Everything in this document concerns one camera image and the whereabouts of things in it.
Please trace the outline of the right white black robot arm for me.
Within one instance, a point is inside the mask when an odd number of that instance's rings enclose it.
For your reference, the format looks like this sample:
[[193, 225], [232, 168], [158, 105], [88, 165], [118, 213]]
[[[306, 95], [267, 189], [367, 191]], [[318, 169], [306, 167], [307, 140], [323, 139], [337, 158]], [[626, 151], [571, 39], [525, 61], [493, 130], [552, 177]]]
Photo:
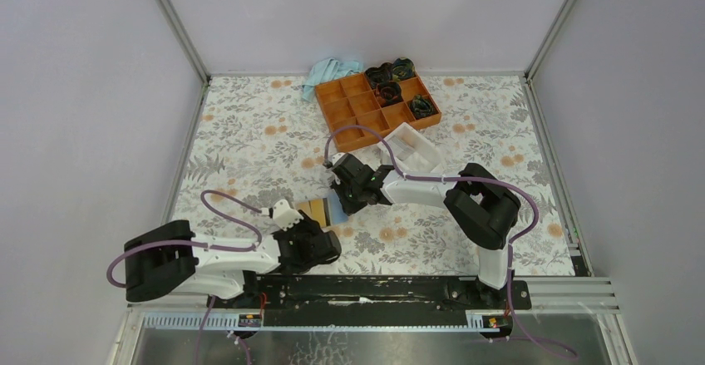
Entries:
[[425, 205], [448, 210], [465, 236], [479, 248], [476, 295], [487, 308], [509, 297], [508, 239], [520, 200], [487, 169], [469, 163], [458, 175], [409, 175], [392, 165], [373, 169], [355, 155], [338, 153], [324, 166], [346, 215], [368, 205]]

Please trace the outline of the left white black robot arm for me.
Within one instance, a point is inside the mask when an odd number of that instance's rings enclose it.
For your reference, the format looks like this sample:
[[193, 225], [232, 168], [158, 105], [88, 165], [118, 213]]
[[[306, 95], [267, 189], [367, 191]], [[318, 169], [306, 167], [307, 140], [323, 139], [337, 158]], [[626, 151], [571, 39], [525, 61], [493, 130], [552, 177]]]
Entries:
[[305, 274], [336, 261], [342, 247], [334, 232], [306, 219], [261, 239], [196, 234], [188, 221], [176, 220], [129, 240], [124, 253], [130, 303], [197, 293], [246, 308], [257, 299], [257, 275]]

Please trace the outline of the beige card holder wallet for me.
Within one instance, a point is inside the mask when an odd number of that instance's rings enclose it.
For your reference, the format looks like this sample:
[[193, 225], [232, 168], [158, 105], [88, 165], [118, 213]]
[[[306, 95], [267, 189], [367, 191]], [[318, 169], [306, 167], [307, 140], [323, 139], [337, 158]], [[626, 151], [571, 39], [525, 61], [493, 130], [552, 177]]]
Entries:
[[[329, 226], [329, 227], [336, 226], [336, 225], [339, 225], [339, 224], [343, 224], [343, 223], [345, 223], [345, 222], [348, 221], [348, 215], [346, 215], [346, 214], [344, 213], [343, 207], [342, 207], [342, 205], [341, 205], [341, 203], [340, 203], [338, 197], [337, 197], [335, 194], [329, 195], [329, 196], [326, 196], [326, 197], [322, 197], [322, 198], [327, 198], [327, 199], [328, 199], [329, 209], [330, 209], [331, 216], [332, 216], [332, 219], [333, 219], [333, 224], [332, 224], [331, 226]], [[312, 221], [313, 221], [315, 224], [317, 224], [320, 228], [322, 228], [322, 227], [318, 224], [318, 222], [316, 222], [316, 221], [314, 221], [314, 220], [312, 220]]]

